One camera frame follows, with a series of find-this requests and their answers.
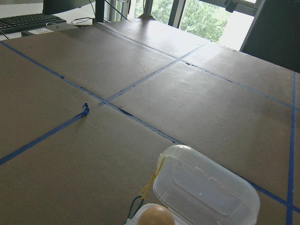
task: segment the clear plastic lid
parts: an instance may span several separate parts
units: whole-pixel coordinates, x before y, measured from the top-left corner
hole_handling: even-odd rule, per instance
[[[153,190],[189,225],[254,225],[260,200],[241,177],[185,145],[167,148]]]

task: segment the egg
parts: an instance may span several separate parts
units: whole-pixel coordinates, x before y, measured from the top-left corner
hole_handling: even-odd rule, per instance
[[[175,225],[173,214],[161,205],[147,208],[137,221],[137,225]]]

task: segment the black post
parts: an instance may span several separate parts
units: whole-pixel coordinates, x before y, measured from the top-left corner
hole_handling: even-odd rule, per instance
[[[96,22],[104,22],[104,3],[105,0],[96,0],[95,6],[95,21]]]

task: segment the monitor screen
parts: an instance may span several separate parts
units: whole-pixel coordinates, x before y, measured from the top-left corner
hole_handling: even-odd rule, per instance
[[[43,14],[52,15],[89,4],[89,0],[44,0]]]

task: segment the white label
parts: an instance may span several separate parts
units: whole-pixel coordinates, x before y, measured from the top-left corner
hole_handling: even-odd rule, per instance
[[[44,33],[53,32],[53,30],[49,30],[46,28],[40,28],[40,29],[36,29],[36,30],[30,30],[28,32],[30,32],[32,34],[44,34]]]

